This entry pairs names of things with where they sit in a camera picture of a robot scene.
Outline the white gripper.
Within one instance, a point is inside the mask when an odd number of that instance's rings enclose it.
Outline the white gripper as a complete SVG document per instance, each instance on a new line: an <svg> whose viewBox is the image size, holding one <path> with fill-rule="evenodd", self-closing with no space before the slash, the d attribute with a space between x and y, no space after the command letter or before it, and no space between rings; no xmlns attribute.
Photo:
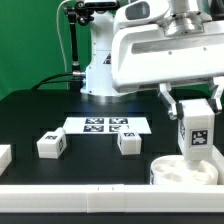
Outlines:
<svg viewBox="0 0 224 224"><path fill-rule="evenodd" d="M156 24L122 29L112 42L111 64L113 87L119 92L159 84L157 95L171 120L183 118L183 106L171 96L170 84L194 85L213 77L208 103L215 114L222 112L224 21L206 23L202 33L171 37Z"/></svg>

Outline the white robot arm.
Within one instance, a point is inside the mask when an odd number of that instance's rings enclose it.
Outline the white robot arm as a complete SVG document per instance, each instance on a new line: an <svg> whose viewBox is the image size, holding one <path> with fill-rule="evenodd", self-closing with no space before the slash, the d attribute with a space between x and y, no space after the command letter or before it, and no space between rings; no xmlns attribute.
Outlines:
<svg viewBox="0 0 224 224"><path fill-rule="evenodd" d="M209 104L222 111L224 20L214 21L208 0L84 0L93 12L92 60L86 88L94 95L119 96L159 90L169 116L182 106L169 94L173 86L209 82Z"/></svg>

